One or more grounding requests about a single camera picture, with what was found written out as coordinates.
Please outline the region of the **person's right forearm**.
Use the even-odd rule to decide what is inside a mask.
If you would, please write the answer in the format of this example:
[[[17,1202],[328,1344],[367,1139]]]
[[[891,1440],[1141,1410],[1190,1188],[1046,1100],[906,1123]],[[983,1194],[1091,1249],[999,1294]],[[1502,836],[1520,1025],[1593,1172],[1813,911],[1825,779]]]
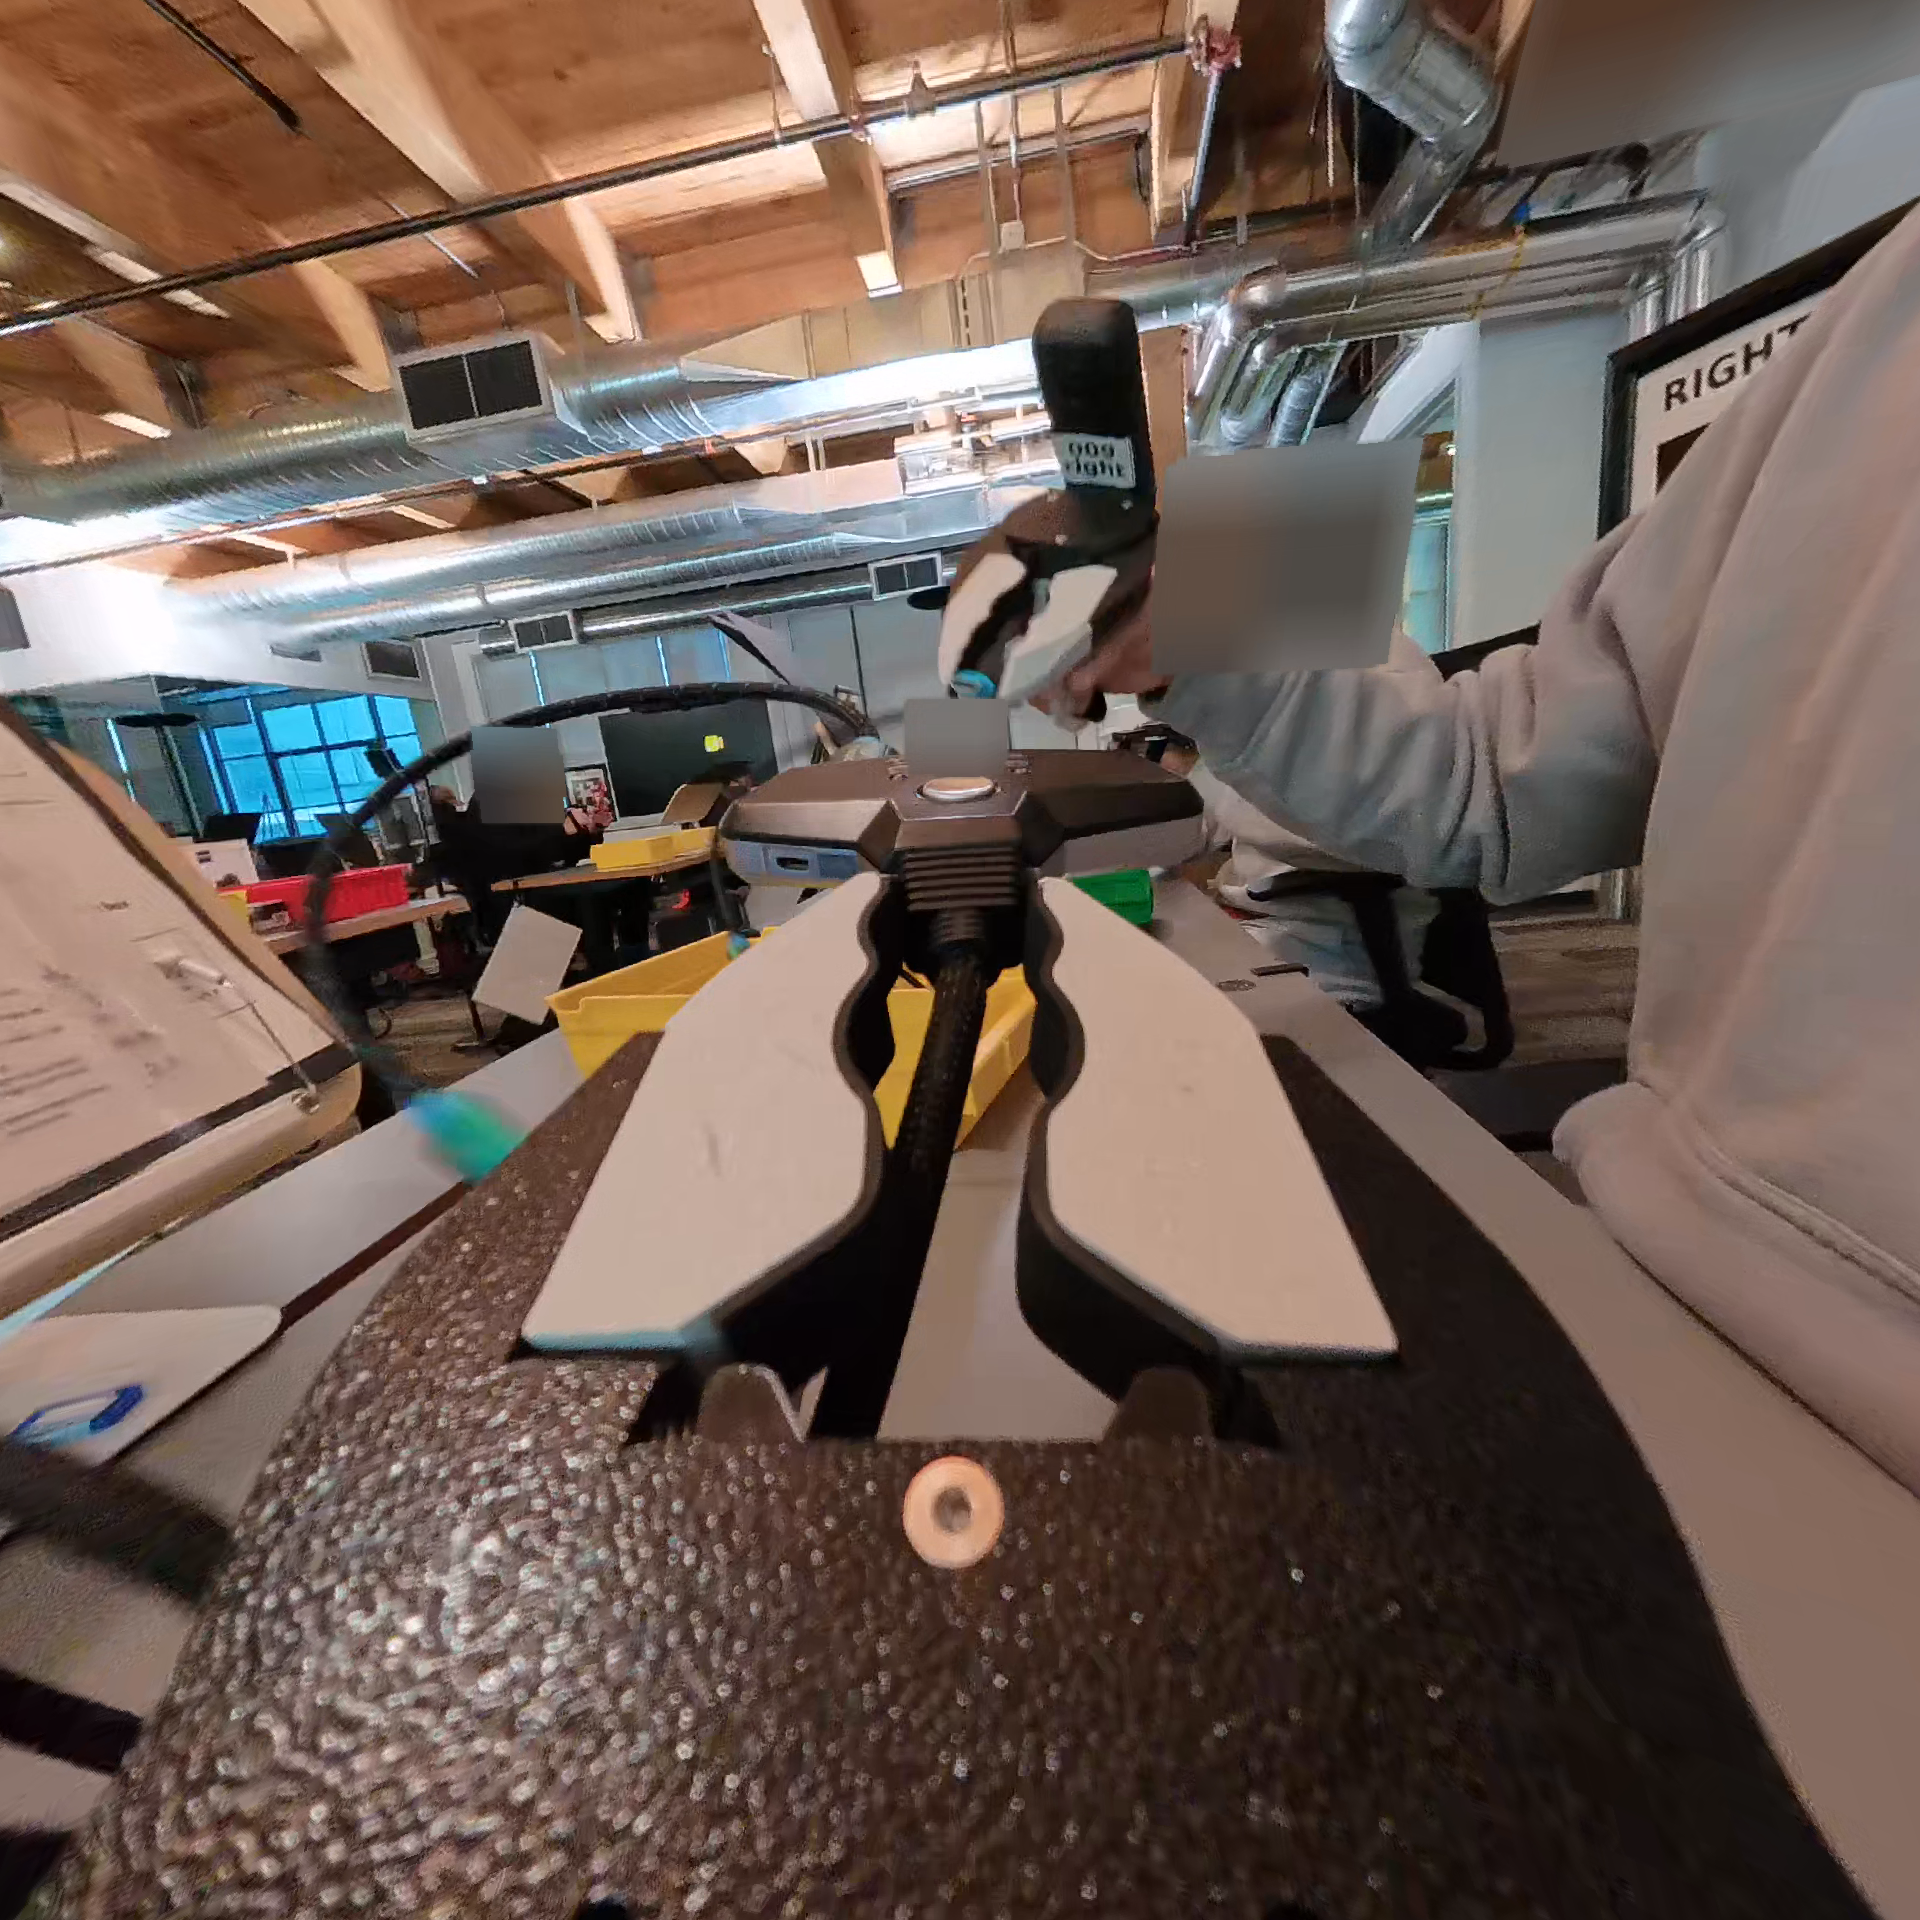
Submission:
[[[1408,665],[1186,675],[1146,706],[1261,814],[1353,866],[1493,903],[1630,868],[1658,767],[1609,598],[1634,531],[1573,569],[1536,643],[1447,681]]]

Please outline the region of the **red plastic bin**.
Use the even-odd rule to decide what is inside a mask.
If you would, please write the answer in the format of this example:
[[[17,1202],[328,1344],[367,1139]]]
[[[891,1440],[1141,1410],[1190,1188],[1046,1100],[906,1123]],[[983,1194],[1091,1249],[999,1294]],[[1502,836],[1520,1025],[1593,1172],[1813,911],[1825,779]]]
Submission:
[[[322,901],[326,925],[361,919],[409,903],[407,866],[346,868],[330,877]],[[251,881],[238,889],[253,917],[281,917],[289,925],[301,923],[308,911],[308,875]]]

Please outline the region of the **person's grey hoodie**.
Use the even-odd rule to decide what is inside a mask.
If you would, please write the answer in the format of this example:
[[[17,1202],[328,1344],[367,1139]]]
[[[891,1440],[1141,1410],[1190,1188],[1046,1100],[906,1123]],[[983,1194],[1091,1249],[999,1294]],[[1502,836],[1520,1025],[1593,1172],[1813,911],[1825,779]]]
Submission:
[[[1622,531],[1593,608],[1658,767],[1599,1226],[1918,1475],[1918,230],[1859,258]]]

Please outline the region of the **person's right hand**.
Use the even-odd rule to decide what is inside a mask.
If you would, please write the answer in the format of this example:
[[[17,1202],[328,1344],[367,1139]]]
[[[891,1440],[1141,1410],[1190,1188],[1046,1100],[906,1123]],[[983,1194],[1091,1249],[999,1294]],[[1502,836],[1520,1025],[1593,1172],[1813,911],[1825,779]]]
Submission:
[[[1154,706],[1170,681],[1154,667],[1150,598],[1105,628],[1083,659],[1078,659],[1036,704],[1068,730],[1097,720],[1117,698]]]

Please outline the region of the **silver ventilation duct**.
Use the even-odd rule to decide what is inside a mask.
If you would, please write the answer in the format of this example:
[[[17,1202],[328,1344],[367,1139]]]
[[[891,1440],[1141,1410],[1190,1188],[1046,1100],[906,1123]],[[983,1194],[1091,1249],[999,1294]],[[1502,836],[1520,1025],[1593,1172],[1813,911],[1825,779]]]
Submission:
[[[529,332],[401,358],[389,391],[334,411],[186,431],[66,464],[3,462],[3,515],[184,527],[265,519],[544,466],[753,443],[1038,388],[1032,348],[948,348],[786,378],[716,350],[556,352]]]
[[[788,547],[814,541],[826,541],[830,559],[875,543],[920,549],[983,527],[991,502],[993,488],[979,478],[908,494],[893,468],[838,468],[171,582],[163,604],[202,624],[365,626],[436,604],[483,608],[489,588],[621,584],[731,555],[767,555],[782,570],[792,565]]]

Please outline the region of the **wooden work table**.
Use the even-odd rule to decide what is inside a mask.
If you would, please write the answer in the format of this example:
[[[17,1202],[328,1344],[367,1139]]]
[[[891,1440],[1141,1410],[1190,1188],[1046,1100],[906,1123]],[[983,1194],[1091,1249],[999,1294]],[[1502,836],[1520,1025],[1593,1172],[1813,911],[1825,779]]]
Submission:
[[[306,936],[283,907],[249,913],[247,921],[253,940],[275,954],[322,1017],[350,1033],[367,1023],[373,1005],[385,1003],[377,984],[409,966],[436,964],[438,936],[446,930],[466,934],[472,909],[458,893],[434,893],[324,921],[314,936]]]

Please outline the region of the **blue lit window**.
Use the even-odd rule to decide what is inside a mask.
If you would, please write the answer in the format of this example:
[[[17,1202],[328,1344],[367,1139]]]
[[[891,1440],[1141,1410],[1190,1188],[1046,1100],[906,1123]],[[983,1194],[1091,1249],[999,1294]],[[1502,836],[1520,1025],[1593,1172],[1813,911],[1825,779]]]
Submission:
[[[202,838],[251,818],[255,844],[316,836],[375,785],[375,751],[419,755],[440,734],[424,698],[283,687],[165,692],[108,716],[108,755],[155,820]]]

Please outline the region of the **black framed wall poster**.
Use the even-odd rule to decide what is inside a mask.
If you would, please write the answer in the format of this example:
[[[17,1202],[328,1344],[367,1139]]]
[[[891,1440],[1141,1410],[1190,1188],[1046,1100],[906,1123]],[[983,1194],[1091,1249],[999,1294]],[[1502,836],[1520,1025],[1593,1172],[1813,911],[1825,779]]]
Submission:
[[[1650,504],[1697,437],[1784,356],[1815,305],[1914,209],[1898,205],[1609,356],[1599,535]]]

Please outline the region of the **black office chair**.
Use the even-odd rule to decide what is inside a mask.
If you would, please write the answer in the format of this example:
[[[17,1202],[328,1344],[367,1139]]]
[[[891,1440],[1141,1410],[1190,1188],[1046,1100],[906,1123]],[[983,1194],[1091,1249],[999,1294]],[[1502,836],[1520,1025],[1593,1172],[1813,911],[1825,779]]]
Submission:
[[[1373,1011],[1333,999],[1412,1068],[1499,1068],[1514,1027],[1485,901],[1469,889],[1430,893],[1438,913],[1422,944],[1420,990]]]

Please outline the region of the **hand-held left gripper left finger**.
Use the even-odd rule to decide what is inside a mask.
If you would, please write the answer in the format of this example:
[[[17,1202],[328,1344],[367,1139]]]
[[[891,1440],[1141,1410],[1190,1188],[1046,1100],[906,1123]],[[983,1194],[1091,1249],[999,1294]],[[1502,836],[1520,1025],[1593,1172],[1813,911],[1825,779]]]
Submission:
[[[541,1290],[533,1351],[714,1351],[877,1196],[885,879],[812,899],[690,995]]]

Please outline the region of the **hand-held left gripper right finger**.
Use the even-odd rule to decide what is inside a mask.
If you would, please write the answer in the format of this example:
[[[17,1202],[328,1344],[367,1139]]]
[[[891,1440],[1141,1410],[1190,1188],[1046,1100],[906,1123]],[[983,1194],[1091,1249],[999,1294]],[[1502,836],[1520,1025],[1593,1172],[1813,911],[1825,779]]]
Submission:
[[[1388,1359],[1398,1336],[1233,997],[1070,879],[1034,889],[1026,1161],[1068,1334],[1201,1359]]]

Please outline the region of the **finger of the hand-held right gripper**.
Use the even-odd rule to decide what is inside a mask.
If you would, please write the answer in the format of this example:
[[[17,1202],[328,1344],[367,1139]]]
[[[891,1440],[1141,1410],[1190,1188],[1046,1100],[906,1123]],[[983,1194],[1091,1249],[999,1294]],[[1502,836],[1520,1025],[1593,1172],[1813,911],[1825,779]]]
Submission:
[[[1034,610],[1001,647],[995,696],[1003,702],[1028,702],[1087,659],[1093,616],[1111,590],[1111,572],[1064,570],[1036,588]]]
[[[940,620],[940,683],[997,687],[1005,649],[1024,631],[1032,606],[1034,582],[1021,557],[1003,547],[969,555]]]

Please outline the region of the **black wall screen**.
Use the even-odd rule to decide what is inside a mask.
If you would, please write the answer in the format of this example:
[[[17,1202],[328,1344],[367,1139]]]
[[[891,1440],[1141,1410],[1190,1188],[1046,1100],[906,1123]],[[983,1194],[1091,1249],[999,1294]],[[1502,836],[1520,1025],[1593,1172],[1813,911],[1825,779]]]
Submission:
[[[664,812],[684,785],[765,781],[777,773],[771,722],[757,700],[611,712],[596,726],[619,818]]]

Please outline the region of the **wooden display board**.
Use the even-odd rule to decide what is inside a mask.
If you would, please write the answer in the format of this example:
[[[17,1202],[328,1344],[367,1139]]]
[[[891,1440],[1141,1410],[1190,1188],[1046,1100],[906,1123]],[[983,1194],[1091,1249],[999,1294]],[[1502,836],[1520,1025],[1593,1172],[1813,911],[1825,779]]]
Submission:
[[[192,856],[179,852],[96,767],[57,744],[53,746],[78,765],[82,777],[151,848],[175,856],[182,870],[200,875]],[[216,897],[234,923],[247,929],[245,915],[228,907],[218,893]],[[253,954],[267,952],[249,930],[245,944]],[[297,984],[297,991],[312,1011],[322,1013],[301,990],[301,984]],[[334,1031],[348,1047],[344,1033]],[[308,1111],[273,1108],[255,1113],[179,1149],[108,1194],[84,1202],[25,1235],[5,1239],[1,1231],[3,1308],[27,1304],[53,1285],[129,1249],[145,1235],[202,1212],[249,1178],[312,1147],[352,1115],[360,1090],[361,1070],[352,1056],[352,1070],[326,1088]]]

